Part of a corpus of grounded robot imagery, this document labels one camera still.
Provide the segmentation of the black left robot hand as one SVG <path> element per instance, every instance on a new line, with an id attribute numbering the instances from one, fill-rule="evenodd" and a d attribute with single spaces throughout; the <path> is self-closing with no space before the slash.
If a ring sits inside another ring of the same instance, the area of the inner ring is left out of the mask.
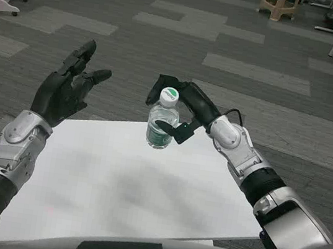
<path id="1" fill-rule="evenodd" d="M 39 86 L 30 110 L 52 128 L 87 107 L 85 98 L 94 86 L 112 76 L 109 69 L 86 72 L 97 43 L 89 40 L 71 52 L 58 70 L 51 72 Z"/>

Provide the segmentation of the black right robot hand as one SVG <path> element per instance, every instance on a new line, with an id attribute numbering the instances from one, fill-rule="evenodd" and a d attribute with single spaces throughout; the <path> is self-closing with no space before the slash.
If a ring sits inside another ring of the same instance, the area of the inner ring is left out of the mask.
<path id="1" fill-rule="evenodd" d="M 179 93 L 179 100 L 185 104 L 193 115 L 192 122 L 183 122 L 174 128 L 165 122 L 161 122 L 161 128 L 172 136 L 178 144 L 182 144 L 194 135 L 194 131 L 199 127 L 204 127 L 207 135 L 210 135 L 211 124 L 217 120 L 221 113 L 216 105 L 208 98 L 201 88 L 194 82 L 181 82 L 176 77 L 161 74 L 153 88 L 149 91 L 146 104 L 156 103 L 165 87 L 175 88 Z"/>

